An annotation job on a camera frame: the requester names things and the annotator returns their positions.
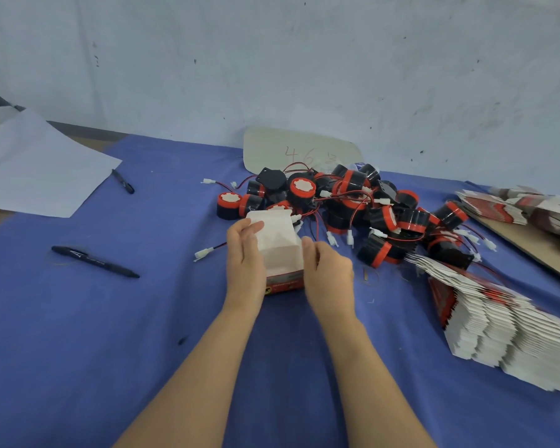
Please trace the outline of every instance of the pen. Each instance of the pen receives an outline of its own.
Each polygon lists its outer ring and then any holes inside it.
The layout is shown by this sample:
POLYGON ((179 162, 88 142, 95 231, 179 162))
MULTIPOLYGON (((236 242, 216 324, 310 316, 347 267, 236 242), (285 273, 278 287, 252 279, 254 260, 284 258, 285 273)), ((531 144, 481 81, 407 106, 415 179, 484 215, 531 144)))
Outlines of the pen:
POLYGON ((125 277, 139 278, 139 275, 137 275, 135 272, 125 267, 117 266, 116 264, 112 264, 112 263, 108 263, 92 258, 89 256, 89 254, 85 253, 84 251, 75 250, 75 248, 59 247, 55 245, 52 247, 52 251, 61 254, 63 256, 70 256, 71 258, 78 259, 88 264, 93 264, 94 266, 101 267, 102 269, 105 269, 107 271, 119 273, 120 275, 124 275, 125 277))
POLYGON ((130 185, 127 181, 125 181, 125 179, 120 175, 118 171, 112 170, 112 174, 116 179, 118 179, 118 181, 122 184, 122 186, 125 188, 127 192, 129 192, 131 195, 135 193, 135 189, 133 188, 133 186, 130 185))

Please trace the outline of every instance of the white wall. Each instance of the white wall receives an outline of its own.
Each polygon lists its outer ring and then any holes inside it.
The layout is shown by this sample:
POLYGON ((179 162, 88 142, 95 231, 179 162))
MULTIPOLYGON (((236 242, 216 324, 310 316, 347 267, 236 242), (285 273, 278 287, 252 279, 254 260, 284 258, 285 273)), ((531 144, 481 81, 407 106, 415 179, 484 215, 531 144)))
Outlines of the white wall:
POLYGON ((0 0, 0 95, 188 142, 322 133, 383 170, 560 191, 560 0, 0 0))

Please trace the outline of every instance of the blue tablecloth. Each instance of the blue tablecloth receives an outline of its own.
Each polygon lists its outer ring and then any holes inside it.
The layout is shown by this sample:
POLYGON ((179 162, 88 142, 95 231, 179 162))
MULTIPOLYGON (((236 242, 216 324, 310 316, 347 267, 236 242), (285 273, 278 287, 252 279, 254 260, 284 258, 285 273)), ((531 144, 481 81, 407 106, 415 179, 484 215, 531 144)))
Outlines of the blue tablecloth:
MULTIPOLYGON (((17 214, 0 226, 0 447, 111 446, 222 307, 226 251, 192 259, 223 242, 230 222, 216 217, 222 188, 199 182, 242 180, 242 151, 130 136, 108 153, 123 160, 134 195, 109 178, 72 218, 17 214), (52 245, 84 248, 141 278, 67 260, 52 245)), ((382 177, 417 192, 428 210, 472 188, 382 177)), ((482 232, 499 244, 497 253, 481 248, 485 264, 560 316, 560 280, 482 232)), ((344 240, 339 252, 352 255, 344 240)), ((427 279, 410 265, 383 264, 365 282, 354 263, 357 314, 439 446, 560 447, 559 392, 450 354, 427 279)), ((329 352, 304 293, 267 297, 224 446, 346 444, 329 352)))

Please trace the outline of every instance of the box being folded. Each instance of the box being folded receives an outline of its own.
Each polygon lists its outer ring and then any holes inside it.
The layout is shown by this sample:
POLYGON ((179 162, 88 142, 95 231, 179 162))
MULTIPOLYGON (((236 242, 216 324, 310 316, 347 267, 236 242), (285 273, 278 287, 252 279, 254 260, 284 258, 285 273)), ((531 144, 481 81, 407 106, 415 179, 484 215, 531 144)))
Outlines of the box being folded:
POLYGON ((266 266, 266 295, 303 287, 301 239, 294 232, 290 210, 251 211, 252 223, 263 221, 256 235, 266 266))

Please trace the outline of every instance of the hand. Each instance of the hand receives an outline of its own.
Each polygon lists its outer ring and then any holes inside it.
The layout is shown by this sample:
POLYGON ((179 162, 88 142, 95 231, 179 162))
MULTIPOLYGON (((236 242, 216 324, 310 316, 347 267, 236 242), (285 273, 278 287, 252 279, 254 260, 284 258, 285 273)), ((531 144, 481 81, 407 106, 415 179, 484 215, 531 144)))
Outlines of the hand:
POLYGON ((255 237, 255 233, 263 228, 263 222, 250 223, 250 218, 240 220, 226 233, 228 260, 224 309, 238 309, 257 317, 266 293, 266 267, 255 237))
POLYGON ((325 242, 303 237, 305 293, 322 327, 355 316, 353 264, 325 242))

